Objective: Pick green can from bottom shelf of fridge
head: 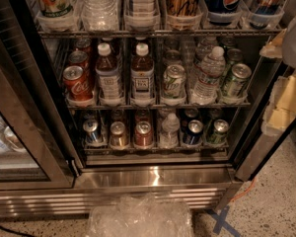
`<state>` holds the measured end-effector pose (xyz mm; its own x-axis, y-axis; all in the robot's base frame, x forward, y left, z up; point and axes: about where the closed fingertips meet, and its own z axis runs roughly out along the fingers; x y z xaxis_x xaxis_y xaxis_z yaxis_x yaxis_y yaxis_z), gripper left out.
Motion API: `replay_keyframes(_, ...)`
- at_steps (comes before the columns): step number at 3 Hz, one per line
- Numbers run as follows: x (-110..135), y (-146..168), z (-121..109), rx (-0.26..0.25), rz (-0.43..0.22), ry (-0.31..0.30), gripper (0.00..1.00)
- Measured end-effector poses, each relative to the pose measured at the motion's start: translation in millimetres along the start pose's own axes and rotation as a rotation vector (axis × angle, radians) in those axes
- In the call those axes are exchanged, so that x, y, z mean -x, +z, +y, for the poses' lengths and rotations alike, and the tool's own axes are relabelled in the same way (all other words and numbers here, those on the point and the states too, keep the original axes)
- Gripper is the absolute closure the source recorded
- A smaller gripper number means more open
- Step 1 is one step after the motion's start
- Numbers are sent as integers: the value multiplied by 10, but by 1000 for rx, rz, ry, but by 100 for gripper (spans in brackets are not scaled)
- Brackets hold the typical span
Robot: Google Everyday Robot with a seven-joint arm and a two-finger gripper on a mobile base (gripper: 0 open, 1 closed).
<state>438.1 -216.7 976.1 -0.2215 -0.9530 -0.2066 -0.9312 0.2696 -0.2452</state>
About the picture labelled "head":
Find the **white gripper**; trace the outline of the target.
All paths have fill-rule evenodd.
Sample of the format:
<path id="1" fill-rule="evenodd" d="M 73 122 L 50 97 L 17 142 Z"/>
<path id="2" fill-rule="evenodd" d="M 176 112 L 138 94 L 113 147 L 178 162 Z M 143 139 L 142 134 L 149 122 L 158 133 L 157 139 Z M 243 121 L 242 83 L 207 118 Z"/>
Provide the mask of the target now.
<path id="1" fill-rule="evenodd" d="M 259 51 L 266 58 L 283 58 L 285 64 L 296 69 L 296 16 L 287 30 L 282 30 Z M 288 76 L 279 76 L 272 88 L 269 104 L 263 117 L 261 131 L 267 136 L 284 132 L 296 118 L 296 71 Z"/>

